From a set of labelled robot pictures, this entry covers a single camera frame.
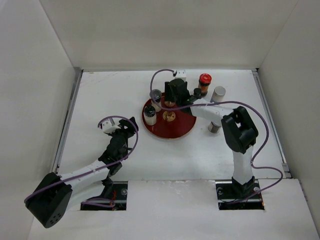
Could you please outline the black knob cap salt bottle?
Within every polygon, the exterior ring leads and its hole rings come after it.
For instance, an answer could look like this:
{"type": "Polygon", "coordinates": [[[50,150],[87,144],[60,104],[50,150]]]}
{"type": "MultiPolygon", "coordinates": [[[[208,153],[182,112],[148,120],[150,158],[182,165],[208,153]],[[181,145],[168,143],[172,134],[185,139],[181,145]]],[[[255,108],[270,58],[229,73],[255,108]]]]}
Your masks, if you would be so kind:
{"type": "Polygon", "coordinates": [[[151,105],[147,105],[143,109],[144,121],[148,126],[153,126],[157,122],[156,109],[151,105]]]}

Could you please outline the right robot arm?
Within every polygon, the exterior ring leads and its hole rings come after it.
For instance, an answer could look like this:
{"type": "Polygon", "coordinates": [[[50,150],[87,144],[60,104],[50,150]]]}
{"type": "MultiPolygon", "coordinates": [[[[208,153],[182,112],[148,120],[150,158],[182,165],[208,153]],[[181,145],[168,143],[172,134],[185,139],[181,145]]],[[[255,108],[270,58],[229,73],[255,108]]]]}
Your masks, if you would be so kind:
{"type": "Polygon", "coordinates": [[[233,154],[232,192],[240,199],[253,190],[255,177],[251,159],[253,146],[259,135],[246,108],[226,108],[212,105],[201,96],[201,90],[195,88],[191,95],[188,83],[176,78],[164,83],[164,100],[173,102],[179,110],[194,117],[210,121],[213,126],[221,127],[224,139],[233,154]]]}

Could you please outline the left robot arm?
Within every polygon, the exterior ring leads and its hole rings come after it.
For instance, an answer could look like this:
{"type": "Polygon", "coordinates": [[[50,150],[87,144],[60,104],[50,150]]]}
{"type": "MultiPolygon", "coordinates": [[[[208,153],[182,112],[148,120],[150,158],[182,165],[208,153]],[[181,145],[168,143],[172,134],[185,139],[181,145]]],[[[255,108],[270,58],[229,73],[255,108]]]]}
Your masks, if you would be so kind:
{"type": "Polygon", "coordinates": [[[44,228],[53,227],[74,205],[99,209],[116,206],[111,177],[134,150],[129,147],[129,138],[139,136],[139,127],[134,117],[120,116],[115,123],[114,116],[109,116],[98,123],[98,128],[111,139],[97,160],[70,173],[48,173],[24,200],[25,207],[44,228]]]}

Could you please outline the red lid chili sauce jar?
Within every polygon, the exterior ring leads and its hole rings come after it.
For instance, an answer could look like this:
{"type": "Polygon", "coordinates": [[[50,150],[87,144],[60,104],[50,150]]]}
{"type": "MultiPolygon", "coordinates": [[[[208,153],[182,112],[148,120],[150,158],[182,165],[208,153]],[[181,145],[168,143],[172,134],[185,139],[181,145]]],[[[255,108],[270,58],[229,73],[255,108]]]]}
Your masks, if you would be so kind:
{"type": "Polygon", "coordinates": [[[212,77],[208,73],[202,73],[198,79],[198,88],[201,90],[201,95],[206,96],[208,93],[209,85],[212,82],[212,77]]]}

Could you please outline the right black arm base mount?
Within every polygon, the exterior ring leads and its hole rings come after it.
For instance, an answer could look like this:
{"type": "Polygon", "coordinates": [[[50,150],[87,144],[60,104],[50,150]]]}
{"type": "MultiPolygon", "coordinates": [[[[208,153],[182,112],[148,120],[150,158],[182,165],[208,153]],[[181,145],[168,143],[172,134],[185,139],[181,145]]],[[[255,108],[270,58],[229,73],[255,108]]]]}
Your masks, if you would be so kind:
{"type": "Polygon", "coordinates": [[[218,208],[221,211],[231,210],[264,210],[258,180],[253,177],[248,183],[241,185],[235,180],[216,181],[218,208]]]}

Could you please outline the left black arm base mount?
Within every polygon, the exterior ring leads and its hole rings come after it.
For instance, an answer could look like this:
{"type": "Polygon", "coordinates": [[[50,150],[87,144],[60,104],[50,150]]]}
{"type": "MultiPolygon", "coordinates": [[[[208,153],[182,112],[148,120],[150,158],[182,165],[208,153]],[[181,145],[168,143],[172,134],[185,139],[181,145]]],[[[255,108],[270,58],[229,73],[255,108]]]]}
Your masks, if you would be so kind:
{"type": "Polygon", "coordinates": [[[112,181],[110,178],[102,182],[104,188],[100,195],[91,197],[91,204],[81,203],[81,211],[125,211],[127,209],[128,181],[112,181]]]}

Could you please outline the clear cap salt grinder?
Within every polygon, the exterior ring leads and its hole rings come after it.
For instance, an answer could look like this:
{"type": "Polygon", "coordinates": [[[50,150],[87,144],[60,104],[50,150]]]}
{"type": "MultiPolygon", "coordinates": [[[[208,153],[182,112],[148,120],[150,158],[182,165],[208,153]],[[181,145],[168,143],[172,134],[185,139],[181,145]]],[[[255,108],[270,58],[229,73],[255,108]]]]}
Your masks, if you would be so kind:
{"type": "Polygon", "coordinates": [[[150,99],[151,99],[151,105],[155,108],[155,111],[158,113],[161,109],[161,98],[162,98],[162,92],[159,89],[153,89],[150,92],[150,99]]]}

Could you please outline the small black cap spice bottle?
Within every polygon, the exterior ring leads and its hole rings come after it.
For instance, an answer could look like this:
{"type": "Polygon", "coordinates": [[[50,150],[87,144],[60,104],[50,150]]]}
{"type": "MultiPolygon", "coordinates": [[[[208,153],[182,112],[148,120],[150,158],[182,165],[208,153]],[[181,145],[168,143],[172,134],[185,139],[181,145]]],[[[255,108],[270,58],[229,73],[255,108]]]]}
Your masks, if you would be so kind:
{"type": "Polygon", "coordinates": [[[195,88],[193,90],[193,96],[196,98],[196,99],[201,99],[202,98],[202,91],[200,88],[195,88]]]}

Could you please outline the pink lid spice jar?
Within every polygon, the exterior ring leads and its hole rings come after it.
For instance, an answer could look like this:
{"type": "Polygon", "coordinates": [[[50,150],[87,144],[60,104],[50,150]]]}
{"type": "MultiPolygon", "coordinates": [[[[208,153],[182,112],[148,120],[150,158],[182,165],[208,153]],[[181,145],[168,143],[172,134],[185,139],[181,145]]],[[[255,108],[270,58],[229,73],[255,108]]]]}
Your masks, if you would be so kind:
{"type": "Polygon", "coordinates": [[[168,108],[173,108],[175,106],[175,102],[172,102],[172,101],[165,101],[164,102],[165,106],[168,107],[168,108]]]}

